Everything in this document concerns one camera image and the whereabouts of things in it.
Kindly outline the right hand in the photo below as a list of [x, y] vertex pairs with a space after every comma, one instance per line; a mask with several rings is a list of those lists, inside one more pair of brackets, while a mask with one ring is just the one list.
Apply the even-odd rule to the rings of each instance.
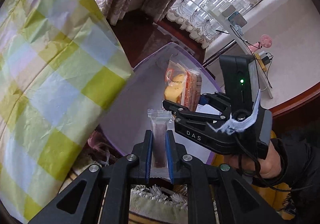
[[[239, 169], [239, 156], [227, 155], [223, 156], [224, 162], [234, 169]], [[268, 147], [268, 153], [265, 160], [259, 159], [260, 163], [260, 176], [262, 178], [274, 178], [281, 173], [280, 155], [277, 153], [272, 142]], [[245, 171], [257, 171], [255, 169], [254, 161], [248, 156], [242, 156], [241, 166]]]

